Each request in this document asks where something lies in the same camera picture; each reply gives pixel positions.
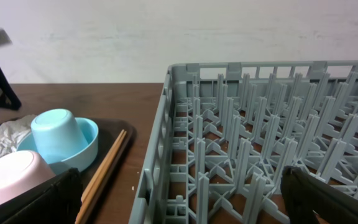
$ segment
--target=gray dish rack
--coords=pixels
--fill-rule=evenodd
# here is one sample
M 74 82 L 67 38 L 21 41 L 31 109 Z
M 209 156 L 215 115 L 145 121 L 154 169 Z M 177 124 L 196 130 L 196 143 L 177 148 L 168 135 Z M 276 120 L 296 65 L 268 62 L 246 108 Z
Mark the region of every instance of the gray dish rack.
M 358 60 L 172 65 L 129 223 L 214 223 L 220 210 L 289 223 L 277 200 L 288 165 L 358 199 Z

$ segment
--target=pink cup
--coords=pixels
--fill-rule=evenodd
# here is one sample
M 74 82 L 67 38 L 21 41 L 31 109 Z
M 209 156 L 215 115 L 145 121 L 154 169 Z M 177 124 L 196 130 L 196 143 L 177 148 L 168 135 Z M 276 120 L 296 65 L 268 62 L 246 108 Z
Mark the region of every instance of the pink cup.
M 40 154 L 18 151 L 0 158 L 0 204 L 54 177 Z

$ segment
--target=plastic crate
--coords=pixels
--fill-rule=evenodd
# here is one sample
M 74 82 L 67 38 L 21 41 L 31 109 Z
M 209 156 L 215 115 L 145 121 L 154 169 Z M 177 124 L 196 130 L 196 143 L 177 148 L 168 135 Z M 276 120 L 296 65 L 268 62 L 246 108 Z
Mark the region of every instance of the plastic crate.
M 358 199 L 358 61 L 172 65 L 130 223 L 289 223 L 288 165 Z

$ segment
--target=brown tray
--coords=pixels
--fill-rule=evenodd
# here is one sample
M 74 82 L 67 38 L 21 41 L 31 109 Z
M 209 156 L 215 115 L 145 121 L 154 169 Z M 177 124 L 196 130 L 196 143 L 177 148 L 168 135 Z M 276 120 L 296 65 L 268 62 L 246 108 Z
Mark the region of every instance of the brown tray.
M 88 219 L 91 220 L 95 211 L 97 211 L 98 207 L 96 206 L 96 202 L 98 202 L 98 199 L 103 194 L 106 186 L 112 184 L 113 174 L 115 174 L 115 171 L 119 169 L 119 165 L 125 155 L 126 149 L 130 148 L 136 138 L 136 129 L 126 121 L 120 119 L 90 119 L 93 120 L 99 127 L 99 149 L 98 155 L 96 156 L 96 159 L 93 161 L 93 163 L 86 170 L 81 172 L 83 189 L 85 189 L 85 187 L 88 185 L 93 174 L 98 169 L 100 163 L 106 156 L 107 152 L 110 150 L 112 144 L 118 137 L 121 130 L 124 129 L 127 131 L 127 134 L 121 144 L 121 147 L 119 148 L 119 151 L 117 152 L 116 158 L 106 173 L 106 178 L 103 179 L 101 187 L 96 192 L 89 205 L 88 211 L 83 217 L 83 223 L 86 223 Z

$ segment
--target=brown tabletop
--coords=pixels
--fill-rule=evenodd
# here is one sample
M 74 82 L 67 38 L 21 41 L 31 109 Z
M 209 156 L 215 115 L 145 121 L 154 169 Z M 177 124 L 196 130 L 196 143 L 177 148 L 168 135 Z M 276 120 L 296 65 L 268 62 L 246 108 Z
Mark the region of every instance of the brown tabletop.
M 22 108 L 0 110 L 0 123 L 65 108 L 77 117 L 122 119 L 136 128 L 135 143 L 123 159 L 114 182 L 106 187 L 106 197 L 100 200 L 102 205 L 95 218 L 95 223 L 128 223 L 162 83 L 13 84 L 12 87 Z

